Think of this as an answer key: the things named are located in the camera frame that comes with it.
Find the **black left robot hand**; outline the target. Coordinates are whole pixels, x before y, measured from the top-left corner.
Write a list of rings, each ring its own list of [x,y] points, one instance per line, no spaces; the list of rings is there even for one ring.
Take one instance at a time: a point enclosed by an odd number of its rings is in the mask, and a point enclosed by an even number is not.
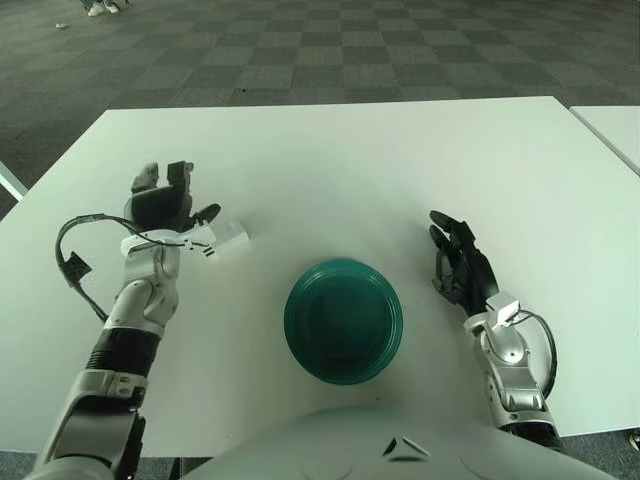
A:
[[[132,182],[124,217],[146,238],[190,250],[201,248],[209,257],[214,253],[215,244],[211,223],[221,212],[221,206],[212,203],[192,212],[193,168],[191,162],[170,163],[167,184],[160,186],[158,164],[145,165]]]

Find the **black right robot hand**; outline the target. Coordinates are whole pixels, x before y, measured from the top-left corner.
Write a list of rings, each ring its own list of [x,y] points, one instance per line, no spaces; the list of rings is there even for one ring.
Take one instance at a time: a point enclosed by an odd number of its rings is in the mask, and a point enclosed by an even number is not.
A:
[[[475,245],[465,221],[436,210],[429,212],[429,218],[429,234],[436,247],[434,287],[468,317],[483,313],[486,301],[499,292],[488,258]]]

